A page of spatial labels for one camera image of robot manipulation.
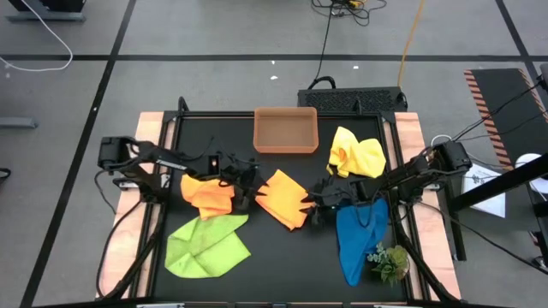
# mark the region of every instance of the towel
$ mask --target towel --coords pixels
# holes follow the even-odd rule
[[[183,175],[181,192],[187,202],[200,209],[202,220],[229,214],[232,211],[231,198],[234,197],[234,187],[221,187],[219,180],[198,181]]]
[[[257,196],[255,201],[289,230],[302,227],[307,213],[301,210],[313,206],[312,202],[301,202],[308,196],[307,191],[280,169],[266,184],[259,189],[266,196]]]
[[[361,226],[358,216],[365,227]],[[387,225],[388,205],[381,198],[371,206],[350,205],[337,212],[339,261],[350,286],[360,282],[366,255],[376,251],[375,246],[383,240]]]
[[[366,139],[358,143],[352,132],[339,127],[331,146],[329,164],[335,165],[339,176],[344,178],[350,173],[376,178],[383,174],[386,158],[378,140]]]
[[[194,218],[168,237],[165,268],[181,278],[224,275],[251,256],[234,232],[246,221],[247,215]]]

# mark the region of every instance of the yellow cable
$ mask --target yellow cable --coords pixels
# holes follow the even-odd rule
[[[400,63],[400,72],[397,75],[397,86],[402,86],[403,71],[405,70],[405,57],[408,54],[409,46],[413,40],[414,29],[417,27],[420,19],[420,13],[422,13],[422,7],[425,4],[425,0],[420,0],[419,10],[417,15],[414,16],[413,27],[411,28],[411,33],[409,34],[408,42],[405,44],[405,49],[403,50],[402,62]]]

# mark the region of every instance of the floor tile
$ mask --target floor tile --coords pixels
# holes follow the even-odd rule
[[[464,69],[508,67],[520,68],[521,64],[408,63],[403,90],[409,110],[420,114],[425,141],[439,133],[455,134],[480,118],[464,80]],[[95,294],[98,260],[113,220],[92,182],[98,171],[101,137],[134,135],[140,112],[174,110],[181,95],[191,110],[296,106],[297,91],[308,86],[317,68],[315,61],[118,62],[35,305],[85,301]],[[325,62],[322,74],[333,76],[340,87],[393,86],[398,68],[398,62]],[[471,135],[483,133],[480,127]],[[497,162],[488,143],[469,142],[467,150],[489,163]],[[103,178],[101,183],[115,204],[119,192],[110,178]]]
[[[109,55],[128,0],[88,0],[84,22],[48,21],[51,30],[75,54]],[[3,18],[17,11],[8,1],[0,2],[0,54],[68,54],[64,46],[39,21],[12,23]]]
[[[507,0],[504,3],[529,55],[548,55],[548,2]]]
[[[402,54],[418,6],[419,0],[390,1],[371,12],[368,27],[351,16],[333,19],[325,52]],[[326,26],[327,17],[307,0],[139,0],[122,54],[319,54]],[[430,1],[409,54],[515,55],[517,49],[494,1]]]
[[[0,68],[0,116],[31,116],[39,123],[34,130],[0,129],[0,165],[13,172],[0,187],[2,307],[20,304],[103,70],[103,62],[77,62],[62,72],[11,72],[6,79]]]

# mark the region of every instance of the small potted plant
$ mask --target small potted plant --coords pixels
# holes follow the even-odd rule
[[[399,245],[385,250],[383,243],[378,243],[377,253],[369,254],[367,261],[378,264],[372,271],[380,273],[381,281],[388,281],[391,287],[409,270],[408,252]]]

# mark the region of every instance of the floor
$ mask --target floor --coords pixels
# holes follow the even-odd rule
[[[348,18],[331,21],[325,53],[340,56],[325,61],[322,72],[341,87],[396,84],[420,1],[387,1],[372,12],[368,27]],[[522,68],[537,75],[539,64],[548,61],[547,10],[544,0],[426,1],[402,83],[425,142],[479,119],[464,69]],[[0,12],[14,10],[2,1]],[[318,69],[327,24],[307,0],[88,0],[83,12],[84,23],[51,23],[74,52],[66,70],[0,68],[0,115],[39,122],[35,130],[0,130],[2,167],[13,170],[0,187],[2,307],[93,298],[99,252],[112,225],[92,183],[101,137],[133,135],[140,112],[173,110],[181,95],[191,110],[295,106],[297,91]],[[36,22],[0,18],[0,41],[0,55],[24,67],[62,66],[67,59]],[[484,140],[466,147],[497,163]],[[106,179],[103,185],[116,200],[116,189]],[[509,202],[524,220],[473,210],[465,210],[462,220],[513,252],[535,257],[539,251],[526,231],[536,226],[524,195],[517,190]],[[57,239],[43,259],[41,281],[31,283],[35,288],[24,298],[52,217],[63,218]],[[464,299],[545,307],[545,276],[473,234],[464,232],[464,240],[468,261],[455,263]]]

